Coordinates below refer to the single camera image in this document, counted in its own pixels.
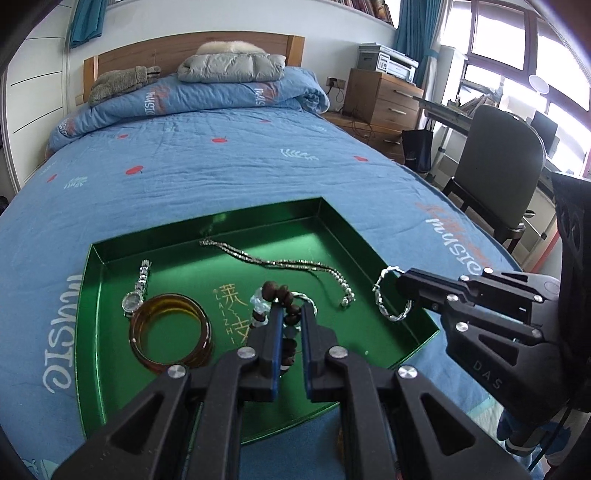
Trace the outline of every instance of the silver necklace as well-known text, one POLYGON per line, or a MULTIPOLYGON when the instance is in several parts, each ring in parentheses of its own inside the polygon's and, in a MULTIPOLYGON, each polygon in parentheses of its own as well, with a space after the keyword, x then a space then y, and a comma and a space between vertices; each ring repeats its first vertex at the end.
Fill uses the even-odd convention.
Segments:
POLYGON ((340 301, 341 306, 348 307, 355 301, 355 293, 351 290, 351 287, 345 280, 344 276, 336 268, 328 265, 319 262, 311 262, 309 260, 263 260, 262 258, 253 257, 244 250, 238 250, 224 242, 216 242, 209 238, 200 240, 199 245, 202 247, 218 247, 222 252, 237 260, 253 265, 260 265, 265 268, 283 268, 285 270, 303 270, 308 272, 322 271, 330 273, 345 292, 345 296, 340 301))

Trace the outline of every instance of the printer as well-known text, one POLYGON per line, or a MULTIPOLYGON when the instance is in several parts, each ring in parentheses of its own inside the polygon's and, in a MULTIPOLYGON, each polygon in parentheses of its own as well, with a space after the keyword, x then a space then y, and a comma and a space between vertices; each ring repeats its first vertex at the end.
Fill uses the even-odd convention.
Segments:
POLYGON ((418 62, 393 48, 379 43, 362 43, 359 46, 357 68, 393 75, 412 83, 418 62))

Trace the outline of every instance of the bed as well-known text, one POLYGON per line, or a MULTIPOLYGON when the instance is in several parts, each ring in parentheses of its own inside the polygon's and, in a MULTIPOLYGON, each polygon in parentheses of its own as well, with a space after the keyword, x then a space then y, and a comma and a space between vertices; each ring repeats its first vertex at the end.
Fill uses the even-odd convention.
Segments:
MULTIPOLYGON (((48 480, 84 441, 73 344, 92 242, 323 196, 392 265, 452 278, 518 269, 439 191, 318 115, 327 98, 298 68, 301 37, 195 33, 122 47, 85 62, 85 96, 104 71, 159 64, 172 73, 209 40, 251 41, 284 54, 285 83, 225 84, 214 95, 170 76, 104 108, 82 107, 56 127, 47 162, 0 217, 0 423, 37 478, 48 480)), ((445 344, 438 334, 411 363, 492 434, 501 407, 446 356, 445 344)), ((344 478, 338 427, 332 411, 244 447, 241 479, 344 478)))

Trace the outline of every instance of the wristwatch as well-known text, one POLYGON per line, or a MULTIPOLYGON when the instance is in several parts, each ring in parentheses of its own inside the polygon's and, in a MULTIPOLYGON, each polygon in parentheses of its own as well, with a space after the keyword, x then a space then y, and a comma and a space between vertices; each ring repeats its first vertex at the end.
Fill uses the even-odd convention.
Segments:
POLYGON ((151 266, 152 262, 150 260, 142 260, 139 267, 139 278, 135 283, 135 290, 130 291, 121 301, 121 308, 123 308, 123 313, 127 318, 131 318, 144 303, 151 266))

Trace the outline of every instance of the wall outlet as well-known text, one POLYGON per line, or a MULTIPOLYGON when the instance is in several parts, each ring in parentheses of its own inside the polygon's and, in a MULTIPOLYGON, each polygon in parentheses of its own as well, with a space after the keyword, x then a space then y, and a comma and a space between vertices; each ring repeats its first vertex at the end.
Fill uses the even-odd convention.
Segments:
POLYGON ((335 77, 326 77, 326 86, 331 88, 345 89, 345 81, 335 77))

